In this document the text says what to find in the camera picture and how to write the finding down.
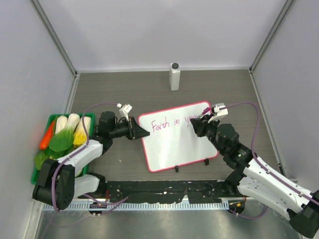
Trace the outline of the purple capped marker pen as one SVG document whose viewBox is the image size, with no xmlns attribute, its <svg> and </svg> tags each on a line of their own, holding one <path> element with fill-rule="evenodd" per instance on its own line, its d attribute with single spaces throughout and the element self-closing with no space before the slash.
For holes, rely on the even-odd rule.
<svg viewBox="0 0 319 239">
<path fill-rule="evenodd" d="M 207 112 L 209 112 L 211 110 L 211 108 L 207 107 L 205 108 L 202 113 L 197 117 L 197 119 L 200 119 L 201 117 L 203 117 Z"/>
</svg>

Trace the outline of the pink framed whiteboard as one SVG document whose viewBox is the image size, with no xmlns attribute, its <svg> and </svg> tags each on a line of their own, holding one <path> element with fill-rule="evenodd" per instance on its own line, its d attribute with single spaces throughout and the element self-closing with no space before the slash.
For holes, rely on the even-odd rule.
<svg viewBox="0 0 319 239">
<path fill-rule="evenodd" d="M 204 137 L 197 137 L 190 120 L 210 108 L 207 101 L 142 114 L 140 127 L 150 133 L 142 138 L 150 172 L 173 169 L 176 166 L 217 157 L 218 151 Z"/>
</svg>

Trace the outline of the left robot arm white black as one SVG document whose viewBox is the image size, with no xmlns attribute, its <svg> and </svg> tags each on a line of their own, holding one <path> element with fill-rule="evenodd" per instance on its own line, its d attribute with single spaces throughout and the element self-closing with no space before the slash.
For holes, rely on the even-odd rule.
<svg viewBox="0 0 319 239">
<path fill-rule="evenodd" d="M 78 173 L 103 155 L 115 138 L 124 136 L 135 140 L 149 135 L 150 132 L 140 127 L 133 117 L 118 122 L 114 112 L 101 113 L 97 130 L 90 136 L 88 144 L 58 160 L 44 161 L 33 189 L 33 199 L 64 210 L 79 196 L 88 194 L 96 199 L 102 198 L 107 188 L 105 177 L 92 172 L 83 176 Z"/>
</svg>

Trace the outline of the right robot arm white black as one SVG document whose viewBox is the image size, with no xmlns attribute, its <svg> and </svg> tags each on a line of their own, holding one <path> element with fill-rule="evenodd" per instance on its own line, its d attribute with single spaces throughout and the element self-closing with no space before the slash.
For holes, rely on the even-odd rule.
<svg viewBox="0 0 319 239">
<path fill-rule="evenodd" d="M 226 178 L 229 196 L 251 197 L 281 214 L 299 234 L 313 238 L 319 230 L 319 193 L 289 180 L 267 165 L 239 141 L 234 127 L 209 121 L 207 116 L 190 120 L 198 137 L 207 137 L 233 172 Z"/>
</svg>

